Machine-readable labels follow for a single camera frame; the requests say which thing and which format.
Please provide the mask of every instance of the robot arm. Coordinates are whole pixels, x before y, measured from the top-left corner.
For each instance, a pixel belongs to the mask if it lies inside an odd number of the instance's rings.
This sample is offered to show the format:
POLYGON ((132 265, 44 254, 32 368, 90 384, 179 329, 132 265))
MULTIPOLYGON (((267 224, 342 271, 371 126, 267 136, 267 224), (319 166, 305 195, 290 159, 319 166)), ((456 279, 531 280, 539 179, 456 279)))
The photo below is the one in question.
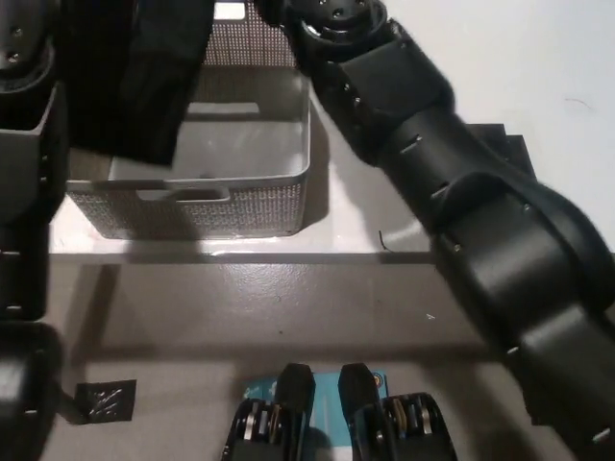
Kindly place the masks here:
POLYGON ((255 0, 356 153, 429 233, 436 266, 523 389, 536 424, 581 459, 615 456, 615 266, 569 201, 495 156, 380 0, 255 0))

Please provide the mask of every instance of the white surface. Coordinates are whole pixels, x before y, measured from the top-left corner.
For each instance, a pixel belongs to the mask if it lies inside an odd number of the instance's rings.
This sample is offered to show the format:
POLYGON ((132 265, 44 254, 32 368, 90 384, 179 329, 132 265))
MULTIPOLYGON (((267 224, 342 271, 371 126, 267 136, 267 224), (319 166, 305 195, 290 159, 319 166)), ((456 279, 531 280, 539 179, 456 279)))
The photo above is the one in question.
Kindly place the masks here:
MULTIPOLYGON (((388 0, 391 15, 451 80, 469 123, 522 134, 538 178, 572 199, 615 249, 615 3, 608 0, 388 0)), ((350 152, 326 116, 329 214, 296 236, 265 241, 131 244, 107 241, 67 200, 52 253, 100 261, 377 260, 379 231, 424 255, 428 241, 393 188, 350 152)), ((310 183, 322 181, 312 178, 310 183)))

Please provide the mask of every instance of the perforated basket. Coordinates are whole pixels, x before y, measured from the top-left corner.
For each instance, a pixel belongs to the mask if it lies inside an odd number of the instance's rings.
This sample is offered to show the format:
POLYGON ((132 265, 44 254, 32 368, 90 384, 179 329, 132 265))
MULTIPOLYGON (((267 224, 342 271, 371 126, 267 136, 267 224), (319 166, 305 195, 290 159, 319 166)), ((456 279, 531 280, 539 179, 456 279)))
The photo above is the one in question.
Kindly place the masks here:
POLYGON ((246 4, 216 21, 172 170, 83 151, 69 196, 107 238, 269 237, 301 229, 309 93, 283 34, 246 4))

